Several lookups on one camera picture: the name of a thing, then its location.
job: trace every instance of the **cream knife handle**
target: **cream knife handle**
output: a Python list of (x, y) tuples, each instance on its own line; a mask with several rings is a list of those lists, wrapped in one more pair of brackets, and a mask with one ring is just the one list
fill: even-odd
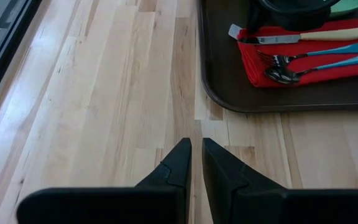
[(301, 40), (357, 40), (358, 28), (309, 32), (301, 34)]

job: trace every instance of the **red napkin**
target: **red napkin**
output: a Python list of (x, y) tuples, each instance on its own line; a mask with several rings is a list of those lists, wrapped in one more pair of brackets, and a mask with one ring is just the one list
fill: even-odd
[[(339, 29), (351, 29), (358, 28), (358, 19), (350, 19), (344, 21), (327, 22), (325, 25), (316, 31), (327, 30), (339, 30)], [(269, 36), (269, 35), (290, 35), (299, 34), (299, 32), (291, 32), (283, 30), (280, 27), (263, 27), (258, 33), (253, 36)], [(246, 30), (242, 30), (238, 38), (247, 37)], [(283, 85), (277, 83), (264, 74), (266, 66), (257, 54), (257, 50), (260, 50), (266, 54), (282, 54), (282, 55), (298, 55), (308, 52), (314, 52), (319, 50), (335, 49), (337, 47), (343, 47), (350, 44), (358, 43), (358, 40), (352, 41), (315, 41), (315, 40), (301, 40), (297, 44), (275, 44), (275, 45), (252, 45), (238, 42), (239, 48), (242, 54), (242, 61), (244, 62), (248, 78), (255, 87), (291, 87), (293, 85)], [(315, 68), (320, 65), (327, 65), (330, 63), (339, 62), (352, 57), (356, 57), (358, 54), (331, 54), (310, 56), (306, 58), (300, 58), (294, 60), (289, 64), (288, 68), (294, 72), (300, 72), (309, 68)], [(309, 83), (323, 82), (326, 80), (335, 80), (338, 78), (346, 78), (358, 76), (358, 65), (329, 68), (317, 72), (309, 73), (301, 77), (300, 82), (297, 85), (305, 85)]]

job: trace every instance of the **butter knife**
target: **butter knife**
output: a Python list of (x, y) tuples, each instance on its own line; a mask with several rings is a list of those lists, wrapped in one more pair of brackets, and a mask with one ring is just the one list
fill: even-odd
[[(229, 29), (229, 35), (234, 39), (237, 39), (241, 31), (241, 27), (232, 24)], [(294, 44), (300, 40), (358, 40), (358, 28), (342, 29), (342, 30), (330, 30), (321, 32), (307, 32), (297, 35), (276, 35), (268, 37), (248, 37), (242, 40), (238, 40), (247, 44)]]

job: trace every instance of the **blue spoon handle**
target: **blue spoon handle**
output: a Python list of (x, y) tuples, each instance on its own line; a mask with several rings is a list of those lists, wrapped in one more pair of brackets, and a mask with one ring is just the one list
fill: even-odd
[(338, 63), (332, 63), (330, 65), (323, 65), (320, 67), (317, 67), (318, 70), (327, 69), (327, 68), (337, 68), (342, 66), (348, 66), (348, 65), (358, 65), (358, 57), (354, 57), (348, 60), (344, 60), (342, 62)]
[(314, 55), (326, 55), (326, 54), (351, 54), (351, 53), (358, 53), (358, 43), (340, 47), (340, 48), (336, 48), (336, 49), (331, 49), (331, 50), (310, 52), (310, 53), (307, 53), (307, 55), (314, 56)]

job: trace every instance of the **cutlery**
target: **cutlery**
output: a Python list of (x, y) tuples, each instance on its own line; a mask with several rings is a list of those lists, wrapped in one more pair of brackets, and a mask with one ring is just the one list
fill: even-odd
[[(229, 35), (237, 39), (240, 33), (241, 27), (232, 24), (229, 29)], [(353, 29), (342, 29), (342, 30), (330, 30), (321, 32), (308, 32), (296, 35), (276, 35), (268, 37), (247, 37), (241, 39), (243, 43), (247, 44), (294, 44), (299, 40), (357, 40), (358, 39), (358, 28)]]
[(358, 53), (358, 43), (339, 47), (336, 49), (330, 50), (322, 50), (317, 52), (309, 52), (305, 54), (299, 54), (296, 56), (286, 56), (286, 55), (269, 55), (265, 54), (258, 50), (258, 55), (262, 61), (271, 67), (282, 67), (285, 68), (289, 63), (293, 60), (308, 57), (308, 56), (315, 56), (315, 55), (327, 55), (327, 54), (351, 54), (351, 53)]
[(275, 80), (278, 83), (286, 84), (286, 85), (293, 85), (300, 81), (300, 78), (303, 75), (309, 74), (311, 72), (328, 69), (328, 68), (337, 68), (343, 67), (348, 65), (358, 65), (358, 57), (354, 57), (348, 60), (344, 60), (342, 62), (332, 63), (329, 65), (322, 65), (316, 68), (311, 68), (302, 72), (293, 72), (286, 68), (280, 67), (270, 67), (266, 69), (265, 75)]

